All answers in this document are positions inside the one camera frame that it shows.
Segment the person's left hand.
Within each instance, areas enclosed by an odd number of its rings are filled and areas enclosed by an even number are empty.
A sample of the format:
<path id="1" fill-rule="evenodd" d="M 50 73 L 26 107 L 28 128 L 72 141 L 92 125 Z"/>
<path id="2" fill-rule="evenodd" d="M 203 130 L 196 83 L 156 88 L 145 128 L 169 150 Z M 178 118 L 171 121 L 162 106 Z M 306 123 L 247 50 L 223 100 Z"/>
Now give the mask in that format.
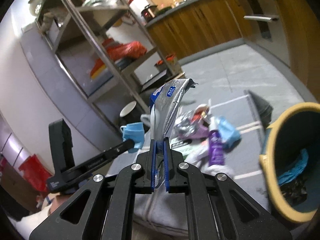
<path id="1" fill-rule="evenodd" d="M 41 211 L 47 216 L 49 216 L 64 202 L 66 202 L 71 196 L 72 194 L 50 193 L 44 199 L 43 207 L 41 207 Z"/>

